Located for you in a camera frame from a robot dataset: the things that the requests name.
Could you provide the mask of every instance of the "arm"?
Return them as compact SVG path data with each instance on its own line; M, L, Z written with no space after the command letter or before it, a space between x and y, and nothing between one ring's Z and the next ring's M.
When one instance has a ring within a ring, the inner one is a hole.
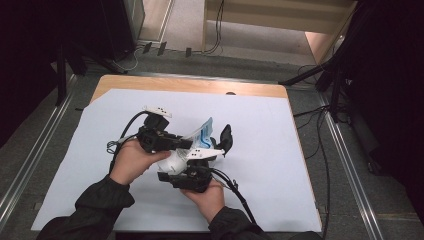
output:
M128 141L119 151L110 176L88 187L75 203L76 211L69 217L51 220L37 240L106 239L122 209L134 204L129 184L169 155L146 153L138 141Z
M181 192L197 205L209 223L213 240L271 239L258 225L251 223L241 210L225 206L224 190L219 182L212 180L204 193L188 190Z

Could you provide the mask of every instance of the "black jacket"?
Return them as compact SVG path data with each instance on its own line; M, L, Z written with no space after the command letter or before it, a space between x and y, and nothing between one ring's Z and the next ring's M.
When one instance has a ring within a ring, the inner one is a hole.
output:
M123 186L106 176L85 190L69 217L57 217L44 226L37 240L107 239L123 208L134 204L134 198ZM270 239L238 210L224 207L209 225L211 239Z

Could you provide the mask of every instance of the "gray carpet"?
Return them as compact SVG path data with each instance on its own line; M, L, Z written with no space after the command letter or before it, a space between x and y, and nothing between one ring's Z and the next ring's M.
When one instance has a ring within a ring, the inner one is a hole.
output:
M155 51L152 50L144 55L140 53L138 67L130 71L129 74L139 75L142 72L154 72L198 75L275 84L278 80L295 76L298 70L298 66L274 62L200 55L185 58L185 53L182 52L167 51L163 56L158 57ZM121 64L130 67L134 62L129 57ZM86 76L78 76L73 100L50 140L11 218L0 234L0 239L35 239L37 233L30 231L32 222L37 215L33 206L35 203L43 201L55 172L67 151L73 131L81 116L81 112L75 110L75 108L84 108L88 105L99 78L108 74L106 70L94 63L89 62L88 67L89 72ZM306 83L300 83L299 87L288 88L293 113L312 110L319 106L318 93L312 89L311 85ZM0 193L2 196L19 171L20 164L25 160L43 124L47 121L54 107L55 96L56 93L52 92L22 124L9 142L0 149L0 163L2 164L0 174L3 178L0 182ZM300 126L306 123L308 118L308 116L297 118L296 124ZM390 177L376 177L368 173L365 155L358 145L354 132L346 124L341 124L340 127L366 192L377 213L385 239L424 239L424 229L421 223L417 221L416 217L408 214L414 211L406 198L403 187ZM298 134L304 155L310 156L318 144L316 116L309 125L300 129ZM329 161L332 189L327 239L368 239L368 233L325 122L321 128L321 135ZM317 204L325 206L327 198L326 178L321 152L319 151L314 157L307 159L306 163ZM321 216L324 223L325 214L321 214ZM294 234L270 233L270 235L274 239L288 239Z

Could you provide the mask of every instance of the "wooden table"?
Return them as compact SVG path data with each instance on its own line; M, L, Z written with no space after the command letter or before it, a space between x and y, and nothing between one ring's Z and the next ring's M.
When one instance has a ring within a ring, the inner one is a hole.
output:
M217 94L232 92L237 95L244 96L288 98L286 89L281 85L242 83L199 78L105 75L100 79L91 101L94 101L112 88Z
M205 0L202 49L208 20L216 21L222 0ZM223 22L305 31L317 64L349 26L352 0L225 0Z

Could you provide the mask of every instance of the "black stand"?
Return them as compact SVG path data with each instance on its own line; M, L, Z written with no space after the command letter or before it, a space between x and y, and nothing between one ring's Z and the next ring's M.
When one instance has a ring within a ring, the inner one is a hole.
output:
M356 13L359 10L359 8L362 7L362 5L360 4L361 2L358 3L354 13ZM340 45L339 49L337 49L334 55L330 58L330 60L324 62L321 65L314 67L313 69L297 77L294 77L286 81L278 82L278 84L280 85L291 86L308 77L311 77L317 73L322 72L320 78L315 84L315 89L320 92L323 92L328 89L328 87L331 85L332 82L334 83L329 112L334 122L336 123L338 122L337 105L339 100L340 88L341 88L343 79L346 78L345 68L347 67L347 63L350 59L350 55L352 54L352 50L358 47L356 43L361 42L360 38L362 36L360 35L360 33L362 30L362 26L364 26L364 24L369 19L370 14L373 11L373 8L372 7L363 8L361 10L362 10L361 13L358 14L357 18L355 19L355 22L351 24L345 40Z
M87 66L82 59L82 55L87 56L110 72L115 74L127 74L127 71L120 71L117 67L106 62L94 52L84 48L75 42L62 41L57 48L57 90L58 96L56 106L59 106L66 97L66 63L68 60L72 71L77 75L85 75Z

